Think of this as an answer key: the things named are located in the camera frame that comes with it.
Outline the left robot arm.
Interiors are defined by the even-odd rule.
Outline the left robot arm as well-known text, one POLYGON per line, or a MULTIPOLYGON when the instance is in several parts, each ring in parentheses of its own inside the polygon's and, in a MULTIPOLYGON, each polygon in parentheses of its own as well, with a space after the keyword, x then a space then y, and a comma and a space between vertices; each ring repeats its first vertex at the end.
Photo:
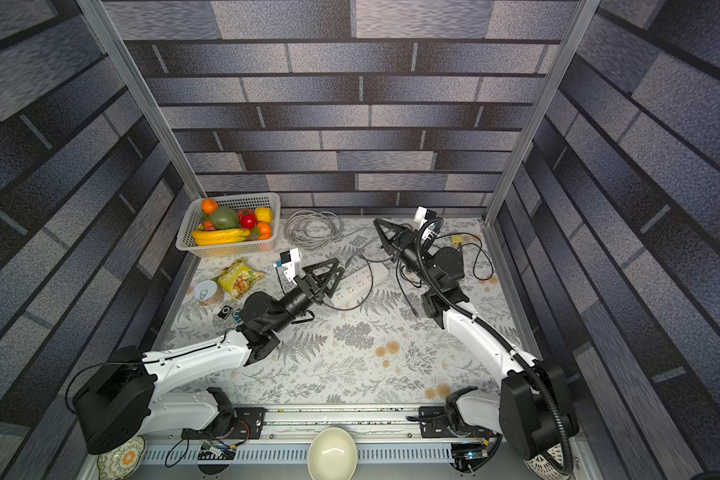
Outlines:
POLYGON ((223 439, 238 424, 233 403, 218 387, 181 393, 179 387, 222 370, 265 359, 279 332, 333 296, 344 269, 332 258, 303 268, 282 298, 257 291, 247 297, 240 323, 224 334, 176 350, 117 350, 72 398, 91 455, 112 451, 138 435, 179 430, 183 438, 223 439))

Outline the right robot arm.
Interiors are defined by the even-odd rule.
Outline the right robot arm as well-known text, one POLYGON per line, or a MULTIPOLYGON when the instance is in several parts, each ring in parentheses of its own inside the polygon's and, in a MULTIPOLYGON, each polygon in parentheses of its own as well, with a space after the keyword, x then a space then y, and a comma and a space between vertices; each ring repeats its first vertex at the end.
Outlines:
POLYGON ((410 227, 377 218, 373 226, 390 261, 409 268, 426 287, 426 315, 472 352, 500 393, 462 388, 447 396, 439 413, 420 413, 415 422, 455 436, 484 437, 492 445, 505 441, 537 477, 571 478, 571 440, 579 425, 562 368, 524 351, 489 325, 461 288, 461 248, 433 246, 442 236, 442 219, 420 209, 416 222, 410 227))

